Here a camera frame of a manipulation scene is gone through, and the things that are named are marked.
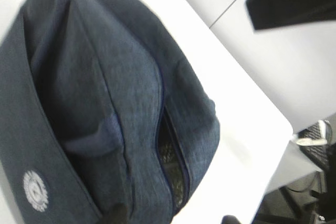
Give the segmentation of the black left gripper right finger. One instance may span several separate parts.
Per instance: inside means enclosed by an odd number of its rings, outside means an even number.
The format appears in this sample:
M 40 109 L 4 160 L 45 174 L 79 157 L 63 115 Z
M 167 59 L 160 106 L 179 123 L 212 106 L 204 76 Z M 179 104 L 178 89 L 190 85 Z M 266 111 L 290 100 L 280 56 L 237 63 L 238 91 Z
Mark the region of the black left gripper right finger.
M 240 221 L 233 215 L 225 215 L 222 218 L 222 224 L 241 224 Z

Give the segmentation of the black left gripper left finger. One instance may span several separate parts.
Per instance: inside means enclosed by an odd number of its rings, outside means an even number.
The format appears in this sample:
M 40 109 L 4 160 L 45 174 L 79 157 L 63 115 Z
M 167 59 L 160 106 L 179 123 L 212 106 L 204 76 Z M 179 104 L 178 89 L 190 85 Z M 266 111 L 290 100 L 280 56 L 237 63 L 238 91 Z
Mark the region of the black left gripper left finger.
M 101 224 L 127 224 L 127 207 L 118 203 L 115 204 L 101 219 Z

